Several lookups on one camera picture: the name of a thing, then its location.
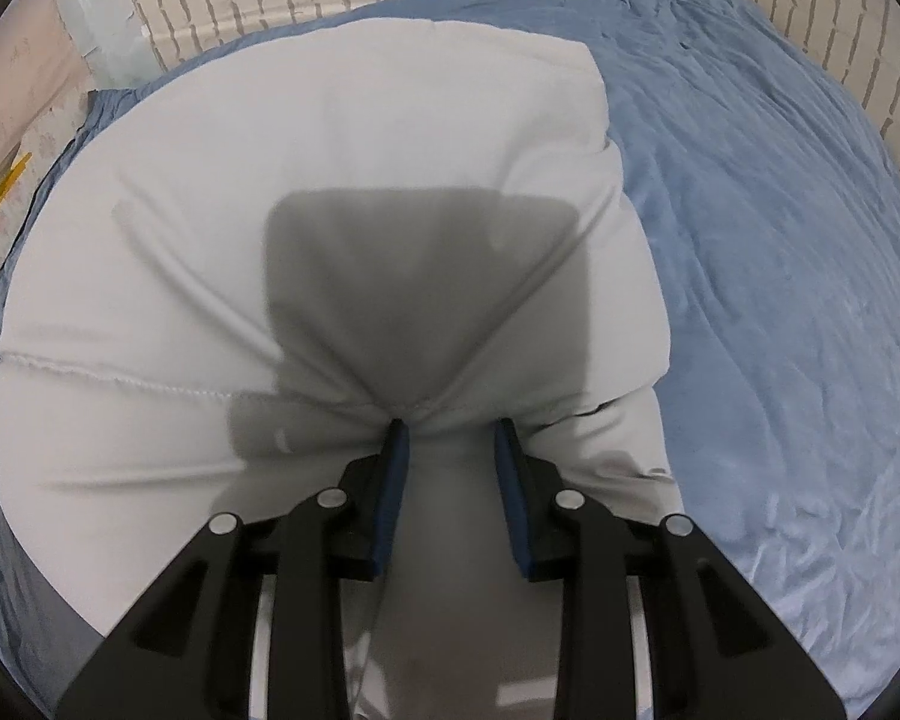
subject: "black plastic arm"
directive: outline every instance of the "black plastic arm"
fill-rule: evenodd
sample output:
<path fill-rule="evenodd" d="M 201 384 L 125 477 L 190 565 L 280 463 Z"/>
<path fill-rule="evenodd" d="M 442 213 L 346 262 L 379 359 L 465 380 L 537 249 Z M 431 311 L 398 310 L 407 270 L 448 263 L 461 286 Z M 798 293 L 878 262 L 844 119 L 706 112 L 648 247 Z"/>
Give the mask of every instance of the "black plastic arm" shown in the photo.
<path fill-rule="evenodd" d="M 636 576 L 656 720 L 845 720 L 810 656 L 689 517 L 659 527 L 615 517 L 527 457 L 509 420 L 496 464 L 521 572 L 564 581 L 554 718 L 635 717 L 626 577 Z"/>
<path fill-rule="evenodd" d="M 58 720 L 245 720 L 264 575 L 275 575 L 271 720 L 350 717 L 338 580 L 386 567 L 409 462 L 402 422 L 379 455 L 283 517 L 217 514 L 117 624 L 60 701 Z"/>

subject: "blue bedsheet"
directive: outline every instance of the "blue bedsheet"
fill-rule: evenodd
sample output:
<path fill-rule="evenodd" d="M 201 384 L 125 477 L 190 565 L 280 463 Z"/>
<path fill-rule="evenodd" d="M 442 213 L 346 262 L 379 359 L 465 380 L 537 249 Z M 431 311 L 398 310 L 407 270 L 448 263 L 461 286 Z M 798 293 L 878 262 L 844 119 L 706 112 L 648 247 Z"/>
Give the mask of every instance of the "blue bedsheet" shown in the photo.
<path fill-rule="evenodd" d="M 673 329 L 658 394 L 688 512 L 859 715 L 900 666 L 900 173 L 860 107 L 751 1 L 390 0 L 250 35 L 99 95 L 31 220 L 88 139 L 178 74 L 379 16 L 590 47 Z M 96 640 L 0 515 L 0 650 L 15 676 L 51 707 Z"/>

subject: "blue padding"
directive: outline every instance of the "blue padding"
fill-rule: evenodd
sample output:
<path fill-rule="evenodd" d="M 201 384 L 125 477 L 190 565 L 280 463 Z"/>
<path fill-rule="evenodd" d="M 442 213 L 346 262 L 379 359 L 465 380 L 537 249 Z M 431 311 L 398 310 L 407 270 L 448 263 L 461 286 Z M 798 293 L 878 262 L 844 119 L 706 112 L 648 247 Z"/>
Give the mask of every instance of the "blue padding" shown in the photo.
<path fill-rule="evenodd" d="M 406 425 L 399 425 L 394 437 L 394 445 L 386 467 L 384 487 L 377 503 L 377 511 L 373 517 L 373 569 L 375 576 L 380 576 L 389 563 L 389 556 L 394 550 L 394 534 L 396 520 L 400 515 L 400 503 L 403 500 L 403 488 L 407 483 L 407 470 L 410 467 L 410 431 Z"/>
<path fill-rule="evenodd" d="M 511 452 L 509 442 L 506 440 L 506 430 L 502 423 L 497 424 L 493 454 L 497 464 L 500 497 L 504 501 L 506 529 L 511 537 L 511 551 L 514 552 L 514 560 L 520 568 L 520 573 L 529 579 L 533 557 L 530 555 L 530 519 L 527 514 L 527 501 L 520 488 L 514 453 Z"/>

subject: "white pillow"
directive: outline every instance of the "white pillow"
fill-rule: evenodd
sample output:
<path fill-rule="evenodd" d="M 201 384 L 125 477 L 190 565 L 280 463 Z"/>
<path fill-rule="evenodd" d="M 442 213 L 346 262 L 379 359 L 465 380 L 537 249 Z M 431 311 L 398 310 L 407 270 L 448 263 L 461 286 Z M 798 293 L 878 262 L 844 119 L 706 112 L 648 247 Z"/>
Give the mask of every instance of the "white pillow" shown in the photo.
<path fill-rule="evenodd" d="M 533 661 L 559 603 L 543 619 L 514 578 L 493 420 L 618 514 L 680 505 L 650 388 L 669 328 L 606 130 L 582 45 L 422 20 L 250 47 L 112 124 L 50 194 L 5 308 L 0 500 L 37 568 L 107 632 L 211 514 L 287 512 L 400 416 L 388 597 L 437 635 L 439 560 L 458 630 L 509 623 L 477 625 L 481 673 Z M 366 603 L 345 609 L 357 632 Z M 385 642 L 385 672 L 419 655 Z M 437 695 L 452 651 L 418 660 Z"/>

